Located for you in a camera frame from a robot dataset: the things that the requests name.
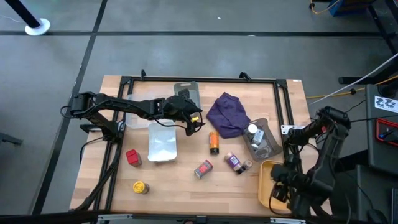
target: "white base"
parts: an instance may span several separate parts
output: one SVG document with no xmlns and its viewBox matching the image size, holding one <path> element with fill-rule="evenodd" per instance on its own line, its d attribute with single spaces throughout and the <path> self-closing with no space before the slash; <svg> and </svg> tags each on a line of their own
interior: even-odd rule
<svg viewBox="0 0 398 224">
<path fill-rule="evenodd" d="M 50 21 L 40 18 L 40 26 L 36 28 L 30 28 L 25 26 L 25 32 L 27 35 L 43 35 L 50 29 Z"/>
</svg>

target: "purple cloth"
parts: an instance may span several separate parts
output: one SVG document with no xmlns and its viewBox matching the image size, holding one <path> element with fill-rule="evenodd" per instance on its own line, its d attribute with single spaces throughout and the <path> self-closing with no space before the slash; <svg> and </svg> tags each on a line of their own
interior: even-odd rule
<svg viewBox="0 0 398 224">
<path fill-rule="evenodd" d="M 250 123 L 239 98 L 228 93 L 223 93 L 214 102 L 206 118 L 223 138 L 242 135 Z"/>
</svg>

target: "black floor stripe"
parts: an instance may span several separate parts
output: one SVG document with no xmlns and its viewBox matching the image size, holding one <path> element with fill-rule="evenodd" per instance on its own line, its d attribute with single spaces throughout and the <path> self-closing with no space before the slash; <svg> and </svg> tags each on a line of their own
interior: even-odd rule
<svg viewBox="0 0 398 224">
<path fill-rule="evenodd" d="M 77 75 L 76 82 L 75 82 L 75 85 L 73 86 L 71 96 L 77 94 L 80 91 L 80 87 L 81 87 L 81 84 L 83 83 L 83 78 L 86 73 L 87 65 L 90 60 L 91 52 L 93 51 L 94 42 L 96 39 L 96 32 L 98 31 L 98 29 L 100 27 L 101 20 L 103 18 L 103 14 L 104 14 L 107 2 L 108 2 L 108 0 L 103 0 L 101 3 L 101 7 L 99 8 L 97 19 L 96 19 L 93 31 L 90 32 L 91 36 L 88 41 L 86 52 L 83 56 L 79 74 Z M 72 105 L 72 97 L 69 99 L 68 105 L 69 106 Z M 62 118 L 59 129 L 58 129 L 58 134 L 55 137 L 54 143 L 52 146 L 50 162 L 47 166 L 47 170 L 45 172 L 44 179 L 42 181 L 42 184 L 41 184 L 41 187 L 39 190 L 39 194 L 37 195 L 37 199 L 36 199 L 34 207 L 33 207 L 33 211 L 32 211 L 33 215 L 42 213 L 45 199 L 49 192 L 51 180 L 54 175 L 55 168 L 57 166 L 57 162 L 58 162 L 58 159 L 61 154 L 63 142 L 65 141 L 65 137 L 67 135 L 69 124 L 70 124 L 70 119 Z"/>
<path fill-rule="evenodd" d="M 256 36 L 256 37 L 380 37 L 379 32 L 230 32 L 230 31 L 52 31 L 46 36 Z M 23 35 L 23 31 L 0 31 L 2 35 Z"/>
</svg>

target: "red label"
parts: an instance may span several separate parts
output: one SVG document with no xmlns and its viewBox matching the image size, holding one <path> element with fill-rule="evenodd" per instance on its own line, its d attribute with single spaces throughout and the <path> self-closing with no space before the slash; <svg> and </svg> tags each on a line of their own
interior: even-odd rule
<svg viewBox="0 0 398 224">
<path fill-rule="evenodd" d="M 199 170 L 200 170 L 201 173 L 204 173 L 204 172 L 207 171 L 207 166 L 206 165 L 202 165 L 202 166 L 199 167 Z"/>
</svg>

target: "yellow can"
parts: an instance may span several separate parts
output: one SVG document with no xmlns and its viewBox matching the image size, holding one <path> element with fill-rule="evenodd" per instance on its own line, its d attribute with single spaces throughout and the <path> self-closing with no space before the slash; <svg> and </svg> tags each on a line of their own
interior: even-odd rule
<svg viewBox="0 0 398 224">
<path fill-rule="evenodd" d="M 137 181 L 132 188 L 134 189 L 134 192 L 137 194 L 146 194 L 149 191 L 149 184 L 146 184 L 142 181 Z"/>
</svg>

